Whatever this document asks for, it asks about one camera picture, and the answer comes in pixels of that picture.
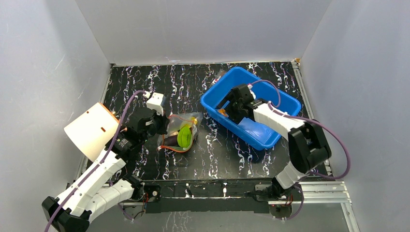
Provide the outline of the orange toy food piece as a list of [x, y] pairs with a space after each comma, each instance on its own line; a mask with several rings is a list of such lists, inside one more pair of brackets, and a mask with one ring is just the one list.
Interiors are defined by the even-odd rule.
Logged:
[[223, 115], [224, 117], [226, 117], [226, 118], [229, 117], [229, 115], [228, 115], [228, 113], [226, 112], [225, 109], [219, 109], [218, 112], [219, 112], [221, 115]]

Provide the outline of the purple toy eggplant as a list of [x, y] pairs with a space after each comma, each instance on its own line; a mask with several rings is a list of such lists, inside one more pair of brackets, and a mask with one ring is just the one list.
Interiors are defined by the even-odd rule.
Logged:
[[172, 135], [172, 136], [166, 137], [163, 140], [163, 145], [164, 146], [179, 146], [177, 138], [178, 138], [178, 135]]

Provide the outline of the white toy garlic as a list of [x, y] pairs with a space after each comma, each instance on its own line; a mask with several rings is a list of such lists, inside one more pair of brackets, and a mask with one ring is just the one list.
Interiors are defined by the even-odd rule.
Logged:
[[179, 130], [174, 131], [173, 133], [171, 133], [171, 136], [177, 135], [179, 133]]

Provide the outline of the clear zip bag orange zipper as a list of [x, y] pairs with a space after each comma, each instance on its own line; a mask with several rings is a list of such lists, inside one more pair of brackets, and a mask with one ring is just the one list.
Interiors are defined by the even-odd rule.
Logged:
[[172, 114], [168, 119], [167, 133], [158, 138], [157, 149], [187, 152], [198, 136], [203, 114], [199, 112]]

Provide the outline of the blue plastic bin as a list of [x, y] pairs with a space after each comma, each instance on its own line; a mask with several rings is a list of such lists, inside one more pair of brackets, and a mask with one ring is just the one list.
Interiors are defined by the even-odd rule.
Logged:
[[[244, 68], [233, 67], [201, 97], [201, 104], [206, 109], [207, 114], [215, 121], [256, 150], [263, 150], [274, 147], [281, 135], [268, 126], [247, 118], [244, 118], [237, 125], [216, 109], [231, 88], [239, 84], [253, 83], [257, 80], [260, 80], [260, 78]], [[251, 90], [257, 98], [272, 101], [272, 103], [278, 102], [277, 91], [269, 83], [256, 83]], [[282, 90], [279, 90], [279, 92], [281, 103], [278, 109], [292, 116], [298, 115], [302, 108], [300, 101]]]

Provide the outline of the green toy leaf vegetable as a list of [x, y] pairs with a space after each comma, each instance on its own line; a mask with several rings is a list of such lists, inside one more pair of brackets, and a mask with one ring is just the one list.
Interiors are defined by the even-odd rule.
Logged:
[[181, 148], [189, 148], [192, 138], [192, 131], [189, 125], [183, 126], [178, 133], [178, 145]]

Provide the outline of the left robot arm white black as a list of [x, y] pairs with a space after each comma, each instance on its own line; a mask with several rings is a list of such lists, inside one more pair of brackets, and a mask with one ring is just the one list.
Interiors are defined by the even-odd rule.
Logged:
[[42, 202], [47, 229], [84, 232], [95, 218], [114, 205], [143, 198], [142, 181], [135, 177], [124, 177], [108, 188], [104, 185], [135, 159], [149, 138], [165, 134], [169, 120], [163, 108], [150, 105], [149, 109], [152, 116], [142, 118], [134, 129], [123, 126], [108, 109], [97, 103], [64, 128], [92, 165], [58, 196], [49, 196]]

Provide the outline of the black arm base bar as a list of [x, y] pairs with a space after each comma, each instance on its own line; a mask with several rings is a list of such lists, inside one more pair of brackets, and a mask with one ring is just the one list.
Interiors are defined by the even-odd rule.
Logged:
[[276, 199], [268, 190], [270, 178], [156, 180], [145, 182], [147, 211], [150, 214], [192, 212], [236, 212], [290, 214], [302, 199], [300, 190], [291, 188]]

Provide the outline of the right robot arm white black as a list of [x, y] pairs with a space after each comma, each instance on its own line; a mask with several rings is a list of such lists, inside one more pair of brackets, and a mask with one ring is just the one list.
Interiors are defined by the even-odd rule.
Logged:
[[290, 116], [274, 108], [270, 101], [254, 98], [250, 89], [246, 84], [233, 87], [216, 109], [235, 124], [248, 118], [268, 126], [288, 141], [288, 164], [270, 186], [256, 187], [248, 193], [255, 199], [285, 200], [297, 182], [331, 157], [331, 149], [316, 121]]

